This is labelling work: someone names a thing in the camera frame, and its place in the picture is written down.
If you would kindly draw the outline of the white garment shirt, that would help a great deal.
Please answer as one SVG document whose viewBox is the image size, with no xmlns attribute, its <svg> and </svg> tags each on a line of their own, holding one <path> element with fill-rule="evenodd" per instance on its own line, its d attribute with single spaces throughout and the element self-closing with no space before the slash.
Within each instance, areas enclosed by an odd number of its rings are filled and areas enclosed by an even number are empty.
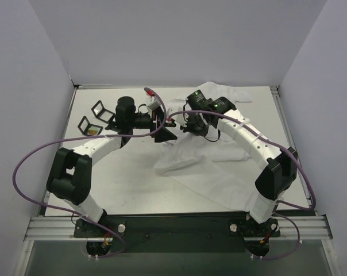
<svg viewBox="0 0 347 276">
<path fill-rule="evenodd" d="M 213 143 L 182 133 L 161 150 L 154 171 L 179 184 L 170 201 L 175 212 L 249 211 L 253 207 L 260 169 L 229 136 Z"/>
</svg>

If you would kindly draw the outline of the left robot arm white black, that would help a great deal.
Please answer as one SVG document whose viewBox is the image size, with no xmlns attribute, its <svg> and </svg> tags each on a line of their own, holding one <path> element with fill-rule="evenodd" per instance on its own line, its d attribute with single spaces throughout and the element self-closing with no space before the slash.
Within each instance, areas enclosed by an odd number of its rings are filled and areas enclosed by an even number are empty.
<svg viewBox="0 0 347 276">
<path fill-rule="evenodd" d="M 133 138 L 135 129 L 147 129 L 148 136 L 160 143 L 175 140 L 168 130 L 175 123 L 168 118 L 163 101 L 152 90 L 147 91 L 145 113 L 139 111 L 130 96 L 117 100 L 115 111 L 105 108 L 98 101 L 91 111 L 96 119 L 106 126 L 95 125 L 83 117 L 78 129 L 86 142 L 77 147 L 57 150 L 49 177 L 47 191 L 65 201 L 83 220 L 88 221 L 87 230 L 94 236 L 102 236 L 107 231 L 106 211 L 90 194 L 92 168 L 113 151 L 127 145 Z"/>
</svg>

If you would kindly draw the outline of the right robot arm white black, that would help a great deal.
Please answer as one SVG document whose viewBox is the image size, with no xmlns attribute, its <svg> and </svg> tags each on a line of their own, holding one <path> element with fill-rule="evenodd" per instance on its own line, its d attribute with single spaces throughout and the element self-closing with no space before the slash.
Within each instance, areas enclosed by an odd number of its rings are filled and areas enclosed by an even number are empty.
<svg viewBox="0 0 347 276">
<path fill-rule="evenodd" d="M 249 215 L 257 223 L 266 222 L 274 214 L 278 200 L 297 175 L 298 154 L 293 148 L 286 152 L 266 141 L 241 112 L 225 97 L 205 98 L 200 90 L 187 96 L 191 110 L 188 126 L 204 123 L 232 138 L 255 161 L 261 170 L 255 180 L 257 197 Z"/>
</svg>

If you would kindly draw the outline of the colourful painted round brooch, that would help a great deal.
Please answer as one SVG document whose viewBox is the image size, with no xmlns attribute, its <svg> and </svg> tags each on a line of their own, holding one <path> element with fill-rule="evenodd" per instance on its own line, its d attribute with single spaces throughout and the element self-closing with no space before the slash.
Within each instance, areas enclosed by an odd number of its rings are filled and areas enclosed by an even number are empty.
<svg viewBox="0 0 347 276">
<path fill-rule="evenodd" d="M 98 131 L 95 130 L 95 129 L 89 129 L 89 130 L 87 131 L 87 134 L 88 134 L 89 136 L 96 136 L 96 135 L 98 134 Z"/>
</svg>

